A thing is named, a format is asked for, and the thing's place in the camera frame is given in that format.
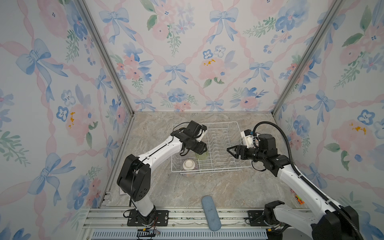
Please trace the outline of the green translucent plastic cup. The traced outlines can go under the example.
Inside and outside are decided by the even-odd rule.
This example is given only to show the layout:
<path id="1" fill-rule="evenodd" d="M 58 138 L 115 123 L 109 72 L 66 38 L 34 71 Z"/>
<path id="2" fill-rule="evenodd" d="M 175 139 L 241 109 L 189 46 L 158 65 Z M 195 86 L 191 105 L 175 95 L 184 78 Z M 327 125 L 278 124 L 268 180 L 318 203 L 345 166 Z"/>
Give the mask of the green translucent plastic cup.
<path id="1" fill-rule="evenodd" d="M 205 152 L 205 153 L 203 153 L 201 155 L 196 154 L 196 158 L 199 161 L 209 160 L 210 159 L 210 154 L 209 154 L 209 152 Z"/>

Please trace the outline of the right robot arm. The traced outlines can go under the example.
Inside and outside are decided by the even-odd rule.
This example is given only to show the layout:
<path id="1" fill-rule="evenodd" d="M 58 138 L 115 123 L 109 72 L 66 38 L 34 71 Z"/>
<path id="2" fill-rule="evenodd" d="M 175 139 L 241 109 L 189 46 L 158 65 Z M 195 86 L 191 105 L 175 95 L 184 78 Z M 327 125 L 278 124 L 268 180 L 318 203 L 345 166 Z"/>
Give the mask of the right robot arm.
<path id="1" fill-rule="evenodd" d="M 285 155 L 278 154 L 272 135 L 258 136 L 258 145 L 237 145 L 227 148 L 235 159 L 263 163 L 266 170 L 287 184 L 310 208 L 303 213 L 282 201 L 265 204 L 264 222 L 269 226 L 284 224 L 293 227 L 313 240 L 361 240 L 359 215 L 350 206 L 331 199 Z"/>

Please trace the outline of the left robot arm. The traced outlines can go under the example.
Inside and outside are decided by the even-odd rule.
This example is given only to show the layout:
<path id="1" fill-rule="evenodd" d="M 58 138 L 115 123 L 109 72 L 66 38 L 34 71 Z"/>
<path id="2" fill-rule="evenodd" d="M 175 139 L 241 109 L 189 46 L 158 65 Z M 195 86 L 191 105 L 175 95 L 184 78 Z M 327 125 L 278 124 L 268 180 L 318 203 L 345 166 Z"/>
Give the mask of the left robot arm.
<path id="1" fill-rule="evenodd" d="M 156 221 L 156 207 L 148 196 L 152 171 L 175 154 L 184 156 L 190 151 L 198 155 L 205 153 L 208 148 L 202 139 L 206 132 L 207 126 L 190 121 L 186 127 L 173 128 L 170 136 L 152 150 L 139 156 L 130 154 L 125 158 L 117 185 L 130 196 L 135 207 L 130 211 L 130 218 L 134 222 L 149 226 Z"/>

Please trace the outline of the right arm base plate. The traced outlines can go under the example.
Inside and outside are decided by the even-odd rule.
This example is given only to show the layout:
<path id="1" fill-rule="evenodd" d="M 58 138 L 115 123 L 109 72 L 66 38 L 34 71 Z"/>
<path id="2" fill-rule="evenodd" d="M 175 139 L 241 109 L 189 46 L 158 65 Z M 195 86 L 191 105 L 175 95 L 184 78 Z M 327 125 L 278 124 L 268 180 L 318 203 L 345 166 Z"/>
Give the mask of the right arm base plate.
<path id="1" fill-rule="evenodd" d="M 245 223 L 251 227 L 267 227 L 264 211 L 249 210 L 248 216 L 245 218 Z"/>

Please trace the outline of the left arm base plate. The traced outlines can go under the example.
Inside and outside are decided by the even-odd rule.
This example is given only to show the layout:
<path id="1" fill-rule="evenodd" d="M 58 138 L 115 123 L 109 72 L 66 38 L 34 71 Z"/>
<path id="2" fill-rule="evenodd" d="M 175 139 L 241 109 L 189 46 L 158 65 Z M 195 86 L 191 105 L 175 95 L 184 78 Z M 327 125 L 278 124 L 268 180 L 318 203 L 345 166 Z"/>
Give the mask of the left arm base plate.
<path id="1" fill-rule="evenodd" d="M 127 218 L 128 227 L 167 227 L 169 222 L 169 213 L 167 210 L 156 210 L 150 212 L 148 216 L 143 216 L 137 210 L 129 210 Z"/>

